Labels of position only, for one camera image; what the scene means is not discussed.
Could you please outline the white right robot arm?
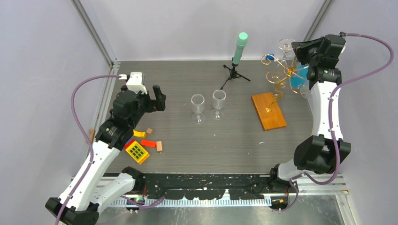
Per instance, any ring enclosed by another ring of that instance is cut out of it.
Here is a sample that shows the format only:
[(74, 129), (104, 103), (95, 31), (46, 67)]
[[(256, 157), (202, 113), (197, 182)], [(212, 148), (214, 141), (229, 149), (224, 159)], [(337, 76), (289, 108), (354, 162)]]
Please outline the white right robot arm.
[(345, 43), (342, 36), (329, 34), (291, 44), (298, 62), (308, 65), (313, 128), (311, 136), (296, 147), (292, 160), (270, 170), (268, 187), (273, 192), (291, 188), (304, 176), (318, 185), (331, 183), (351, 152), (340, 130), (338, 108), (342, 75), (336, 65)]

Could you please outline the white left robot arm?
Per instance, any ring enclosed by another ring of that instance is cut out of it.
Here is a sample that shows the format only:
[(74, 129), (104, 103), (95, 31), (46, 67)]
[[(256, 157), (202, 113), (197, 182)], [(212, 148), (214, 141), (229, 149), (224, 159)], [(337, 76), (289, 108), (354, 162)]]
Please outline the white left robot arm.
[(142, 172), (126, 167), (112, 182), (99, 191), (96, 187), (107, 168), (131, 140), (145, 113), (164, 111), (166, 95), (153, 86), (155, 99), (142, 91), (122, 86), (110, 117), (101, 124), (91, 143), (90, 153), (70, 185), (59, 197), (47, 200), (45, 208), (56, 218), (56, 224), (94, 225), (102, 211), (127, 192), (139, 194), (145, 184)]

